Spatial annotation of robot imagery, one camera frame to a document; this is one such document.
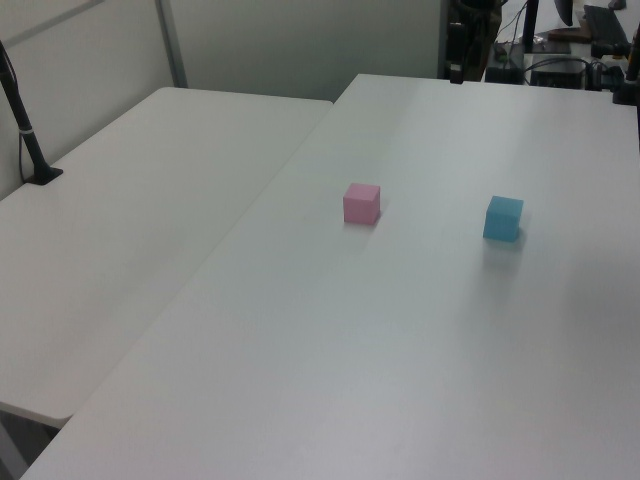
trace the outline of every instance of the wall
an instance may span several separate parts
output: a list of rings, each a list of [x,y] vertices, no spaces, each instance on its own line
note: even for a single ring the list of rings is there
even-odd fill
[[[0,15],[10,1],[0,0]],[[105,0],[7,51],[48,163],[173,85],[153,0]],[[20,185],[17,157],[18,129],[2,93],[0,199]],[[30,167],[26,152],[23,163]]]
[[[335,101],[358,73],[437,77],[441,0],[164,0],[188,86]]]

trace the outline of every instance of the blue cube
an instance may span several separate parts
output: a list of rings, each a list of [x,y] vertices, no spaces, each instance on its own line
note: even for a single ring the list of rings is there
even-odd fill
[[[487,209],[483,237],[501,242],[515,242],[518,239],[523,205],[522,200],[493,197]]]

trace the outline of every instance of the black cable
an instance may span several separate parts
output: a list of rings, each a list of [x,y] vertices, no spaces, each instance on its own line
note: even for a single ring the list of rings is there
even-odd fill
[[[18,76],[16,75],[16,71],[13,68],[13,64],[11,63],[11,59],[9,58],[9,54],[4,49],[4,45],[0,44],[0,48],[2,49],[2,56],[7,61],[7,65],[9,65],[9,70],[11,70],[11,76],[13,77],[13,83],[15,83],[16,85],[16,90],[19,90]],[[18,131],[18,171],[20,172],[20,181],[24,185],[26,182],[24,179],[24,172],[22,171],[22,133],[20,133],[19,131]]]
[[[525,2],[524,6],[522,7],[522,10],[524,10],[526,6],[527,6],[527,2]],[[510,21],[509,23],[507,23],[504,27],[502,27],[500,30],[498,30],[498,33],[496,33],[496,38],[498,38],[498,36],[499,36],[502,32],[504,32],[507,28],[509,28],[509,27],[513,24],[513,22],[515,22],[515,21],[516,21],[516,19],[519,17],[519,15],[521,15],[521,13],[520,13],[520,12],[516,13],[516,14],[513,16],[513,18],[511,19],[511,21]]]
[[[539,67],[546,67],[547,65],[554,65],[556,63],[564,63],[564,62],[580,62],[580,63],[584,63],[587,67],[591,66],[591,64],[583,58],[572,58],[572,57],[547,58],[545,60],[541,60],[539,62],[534,63],[529,68],[526,68],[524,72],[526,73],[531,70],[535,70],[536,68],[539,68]]]
[[[509,47],[509,54],[507,55],[507,61],[502,66],[502,76],[503,77],[504,77],[504,72],[507,69],[507,65],[511,66],[511,52],[513,52],[513,45],[516,43],[516,35],[518,34],[518,24],[520,23],[520,17],[522,16],[522,12],[524,12],[524,9],[527,8],[527,4],[528,3],[529,3],[528,1],[524,2],[524,5],[522,6],[520,11],[518,12],[518,15],[516,15],[516,28],[513,31],[513,38],[511,39],[511,47]]]

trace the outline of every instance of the desk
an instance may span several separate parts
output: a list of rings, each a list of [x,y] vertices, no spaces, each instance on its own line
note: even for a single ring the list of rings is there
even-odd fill
[[[604,95],[359,76],[25,479],[635,478],[639,164]]]
[[[0,203],[0,408],[60,427],[329,102],[159,90]]]

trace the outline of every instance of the microphone stand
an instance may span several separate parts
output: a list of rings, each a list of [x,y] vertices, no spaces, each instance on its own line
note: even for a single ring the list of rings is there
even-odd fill
[[[624,83],[620,90],[614,92],[613,103],[616,105],[640,105],[637,98],[640,88],[638,86],[638,72],[640,72],[640,26],[631,46],[629,55],[629,68],[624,77]]]
[[[59,168],[53,168],[47,165],[40,150],[40,145],[36,138],[36,134],[33,133],[33,127],[27,115],[27,111],[24,108],[20,93],[18,92],[18,86],[13,77],[12,69],[9,63],[9,56],[7,55],[4,45],[0,42],[0,82],[2,82],[2,88],[7,96],[13,116],[18,123],[18,129],[20,135],[24,139],[24,143],[27,146],[31,161],[33,162],[33,176],[28,178],[26,183],[33,183],[35,185],[46,185],[51,180],[62,175],[62,170]]]

